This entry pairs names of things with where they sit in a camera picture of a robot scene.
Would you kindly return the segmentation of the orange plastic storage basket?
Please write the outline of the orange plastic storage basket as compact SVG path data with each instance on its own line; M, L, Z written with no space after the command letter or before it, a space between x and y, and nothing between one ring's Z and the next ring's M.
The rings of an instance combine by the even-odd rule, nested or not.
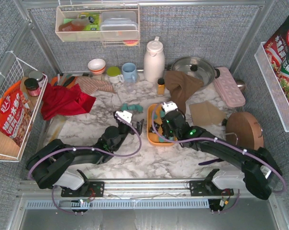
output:
M152 123L154 123L154 126L158 131L158 133L163 137L166 137L162 129L162 119L160 115L164 116L164 112L162 112L161 105L159 105L158 108L156 109L154 117L152 119L152 112L154 111L156 105L157 105L156 103L150 105L147 110L147 125L146 125L147 139L151 145L156 147L173 146L174 143L164 141L162 138L159 137L159 135L155 133L154 129L152 128Z

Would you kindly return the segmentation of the brown cork mat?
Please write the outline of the brown cork mat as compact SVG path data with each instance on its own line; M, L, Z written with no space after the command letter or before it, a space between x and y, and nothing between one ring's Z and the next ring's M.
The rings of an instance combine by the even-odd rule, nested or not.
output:
M189 105L192 122L195 126L218 125L226 118L226 113L208 101Z

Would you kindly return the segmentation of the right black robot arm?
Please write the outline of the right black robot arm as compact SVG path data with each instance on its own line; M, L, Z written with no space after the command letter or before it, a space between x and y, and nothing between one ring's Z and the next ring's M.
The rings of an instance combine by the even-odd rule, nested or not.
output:
M204 128L190 126L178 110L166 113L161 121L166 137L174 136L183 148L206 152L230 163L244 173L243 182L252 195L262 200L270 197L271 176L281 176L282 172L266 148L254 150L231 145Z

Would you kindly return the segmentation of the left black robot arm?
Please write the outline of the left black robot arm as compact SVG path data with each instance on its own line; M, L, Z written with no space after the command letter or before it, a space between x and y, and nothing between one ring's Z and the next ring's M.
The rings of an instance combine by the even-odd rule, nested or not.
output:
M28 179L36 181L41 189L54 185L78 190L85 184L86 177L80 170L69 171L72 165L104 164L113 157L120 157L117 151L128 135L140 137L144 120L132 121L128 111L114 112L116 126L109 126L92 146L72 146L54 139L35 153L26 163Z

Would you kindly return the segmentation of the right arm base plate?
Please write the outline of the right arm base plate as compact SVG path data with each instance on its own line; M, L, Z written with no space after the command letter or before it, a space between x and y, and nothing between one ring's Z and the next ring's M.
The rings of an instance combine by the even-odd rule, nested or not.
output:
M233 189L219 189L213 182L194 180L187 182L191 196L233 196Z

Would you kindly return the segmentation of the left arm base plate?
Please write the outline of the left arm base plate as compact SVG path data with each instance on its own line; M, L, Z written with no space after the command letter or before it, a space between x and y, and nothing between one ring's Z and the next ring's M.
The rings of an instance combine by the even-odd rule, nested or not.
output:
M103 181L85 182L79 189L63 188L62 197L103 197L105 183Z

